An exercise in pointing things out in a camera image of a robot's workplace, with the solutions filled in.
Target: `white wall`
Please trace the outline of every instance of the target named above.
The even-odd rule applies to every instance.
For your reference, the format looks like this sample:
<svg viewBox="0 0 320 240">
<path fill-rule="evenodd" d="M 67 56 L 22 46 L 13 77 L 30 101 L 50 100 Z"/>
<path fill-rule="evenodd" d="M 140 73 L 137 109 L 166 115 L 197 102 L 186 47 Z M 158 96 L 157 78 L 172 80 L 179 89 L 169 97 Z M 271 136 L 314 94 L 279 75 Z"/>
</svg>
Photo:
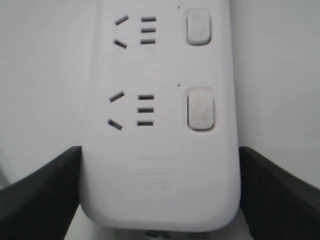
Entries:
<svg viewBox="0 0 320 240">
<path fill-rule="evenodd" d="M 318 188 L 319 12 L 319 0 L 231 0 L 240 144 Z M 81 144 L 94 17 L 94 0 L 0 1 L 0 165 L 12 183 Z M 214 237 L 250 239 L 241 213 Z M 79 210 L 66 239 L 113 237 Z"/>
</svg>

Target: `power strip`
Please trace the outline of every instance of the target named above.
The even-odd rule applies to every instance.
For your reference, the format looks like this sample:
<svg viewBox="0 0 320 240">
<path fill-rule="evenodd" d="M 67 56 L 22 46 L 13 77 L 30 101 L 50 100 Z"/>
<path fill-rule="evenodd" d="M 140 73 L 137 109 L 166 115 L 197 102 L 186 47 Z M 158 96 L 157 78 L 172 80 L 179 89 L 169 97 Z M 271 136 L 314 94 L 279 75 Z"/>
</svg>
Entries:
<svg viewBox="0 0 320 240">
<path fill-rule="evenodd" d="M 100 0 L 80 198 L 114 228 L 205 232 L 239 206 L 227 0 Z"/>
</svg>

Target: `white button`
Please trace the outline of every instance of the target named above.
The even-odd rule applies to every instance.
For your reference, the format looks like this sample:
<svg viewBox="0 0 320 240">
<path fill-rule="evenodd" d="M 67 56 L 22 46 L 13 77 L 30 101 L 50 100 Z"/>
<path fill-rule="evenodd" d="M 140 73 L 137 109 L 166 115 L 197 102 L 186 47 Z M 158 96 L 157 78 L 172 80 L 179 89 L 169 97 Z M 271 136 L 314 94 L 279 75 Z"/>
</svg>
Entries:
<svg viewBox="0 0 320 240">
<path fill-rule="evenodd" d="M 214 100 L 206 89 L 194 89 L 188 96 L 188 125 L 196 131 L 205 131 L 215 124 Z"/>
<path fill-rule="evenodd" d="M 211 39 L 210 13 L 207 9 L 191 9 L 186 13 L 187 42 L 205 45 Z"/>
</svg>

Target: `outlet slot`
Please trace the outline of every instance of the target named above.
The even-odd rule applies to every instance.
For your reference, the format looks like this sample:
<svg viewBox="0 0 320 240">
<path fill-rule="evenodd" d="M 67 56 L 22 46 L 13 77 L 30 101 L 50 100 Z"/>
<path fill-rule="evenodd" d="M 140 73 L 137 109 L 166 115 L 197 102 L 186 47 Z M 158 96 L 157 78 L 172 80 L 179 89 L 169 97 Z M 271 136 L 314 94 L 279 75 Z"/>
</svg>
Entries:
<svg viewBox="0 0 320 240">
<path fill-rule="evenodd" d="M 140 40 L 140 44 L 156 44 L 155 39 L 142 39 Z"/>
<path fill-rule="evenodd" d="M 114 127 L 115 129 L 118 129 L 119 131 L 121 131 L 123 128 L 120 124 L 116 123 L 115 121 L 112 121 L 111 119 L 108 120 L 108 124 Z"/>
<path fill-rule="evenodd" d="M 155 95 L 138 95 L 138 100 L 154 100 Z"/>
<path fill-rule="evenodd" d="M 153 107 L 138 107 L 137 110 L 139 114 L 149 114 L 155 111 Z"/>
<path fill-rule="evenodd" d="M 155 33 L 155 32 L 156 32 L 156 28 L 155 27 L 141 28 L 141 33 L 142 34 Z"/>
<path fill-rule="evenodd" d="M 152 127 L 154 125 L 153 121 L 137 121 L 136 125 L 138 127 Z"/>
<path fill-rule="evenodd" d="M 124 92 L 119 92 L 116 95 L 109 98 L 110 102 L 113 103 L 115 100 L 118 100 L 119 98 L 122 98 L 124 96 Z"/>
<path fill-rule="evenodd" d="M 119 18 L 118 20 L 116 20 L 114 23 L 115 25 L 119 25 L 119 24 L 122 24 L 123 22 L 127 21 L 129 19 L 129 16 L 128 15 L 125 15 L 121 18 Z"/>
<path fill-rule="evenodd" d="M 156 20 L 155 16 L 145 16 L 141 18 L 141 22 L 155 22 Z"/>
<path fill-rule="evenodd" d="M 126 49 L 126 48 L 127 48 L 127 45 L 126 45 L 125 43 L 120 42 L 120 41 L 118 41 L 117 39 L 115 39 L 115 40 L 113 41 L 113 43 L 114 43 L 115 45 L 123 48 L 123 49 Z"/>
</svg>

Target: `white power strip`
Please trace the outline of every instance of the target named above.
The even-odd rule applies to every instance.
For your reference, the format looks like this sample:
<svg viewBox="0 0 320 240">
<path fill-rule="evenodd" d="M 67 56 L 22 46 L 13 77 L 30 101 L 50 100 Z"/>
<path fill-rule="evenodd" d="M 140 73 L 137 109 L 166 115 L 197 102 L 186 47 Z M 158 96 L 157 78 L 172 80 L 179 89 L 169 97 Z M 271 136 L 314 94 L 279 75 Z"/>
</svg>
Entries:
<svg viewBox="0 0 320 240">
<path fill-rule="evenodd" d="M 229 1 L 101 0 L 80 198 L 114 228 L 211 231 L 239 206 Z"/>
</svg>

